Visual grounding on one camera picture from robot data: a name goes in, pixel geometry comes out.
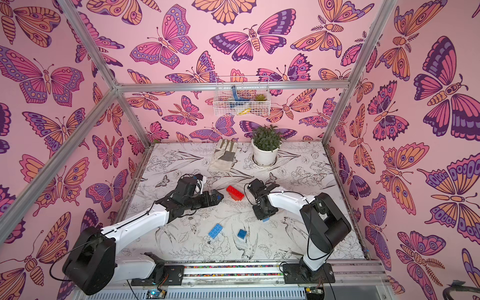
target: butterfly wing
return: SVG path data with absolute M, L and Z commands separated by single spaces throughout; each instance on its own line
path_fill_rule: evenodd
M 60 15 L 44 7 L 20 7 L 13 10 L 15 19 L 23 32 L 35 44 L 48 47 L 52 38 L 44 32 L 52 30 L 60 24 Z
M 451 134 L 469 141 L 480 141 L 480 102 L 463 94 L 452 96 Z
M 70 212 L 66 212 L 53 225 L 38 249 L 36 255 L 38 261 L 44 264 L 53 264 L 67 253 L 69 246 L 67 234 L 71 217 Z
M 343 54 L 342 61 L 340 64 L 346 67 L 356 62 L 362 45 L 363 44 L 353 45 L 350 48 L 348 48 L 347 51 Z
M 143 107 L 147 110 L 154 110 L 159 116 L 162 116 L 162 109 L 160 106 L 155 104 L 152 100 L 147 99 L 145 97 L 130 97 L 127 98 L 128 104 L 134 108 Z
M 64 201 L 75 202 L 77 206 L 79 205 L 75 199 L 80 195 L 80 191 L 82 190 L 80 185 L 87 175 L 88 164 L 88 158 L 84 157 L 73 165 L 67 172 L 67 175 L 65 175 L 63 179 L 63 190 L 60 192 Z

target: wire basket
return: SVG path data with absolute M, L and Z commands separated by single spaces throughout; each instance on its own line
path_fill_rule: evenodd
M 270 115 L 271 97 L 268 76 L 265 77 L 265 81 L 256 82 L 221 82 L 222 77 L 231 78 L 230 76 L 216 78 L 213 109 L 217 117 L 224 115 L 268 117 Z

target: blue toy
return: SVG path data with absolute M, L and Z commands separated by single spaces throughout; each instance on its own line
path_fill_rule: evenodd
M 215 225 L 212 231 L 208 233 L 211 238 L 216 238 L 216 236 L 222 231 L 223 227 L 220 224 Z
M 240 229 L 240 231 L 237 234 L 237 237 L 244 239 L 247 236 L 247 232 L 243 229 Z

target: small succulent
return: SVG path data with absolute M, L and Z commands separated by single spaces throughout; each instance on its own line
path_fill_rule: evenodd
M 253 133 L 253 144 L 258 149 L 273 151 L 282 144 L 282 136 L 276 132 L 276 126 L 262 126 Z

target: wire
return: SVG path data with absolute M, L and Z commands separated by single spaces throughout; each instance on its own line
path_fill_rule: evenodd
M 130 282 L 128 282 L 128 280 L 127 280 L 127 283 L 128 283 L 128 286 L 130 287 L 130 290 L 132 291 L 133 295 L 135 296 L 135 299 L 138 300 L 138 297 L 137 297 L 137 295 L 135 294 L 135 292 L 133 291 L 133 288 L 132 288 L 132 286 L 130 285 Z

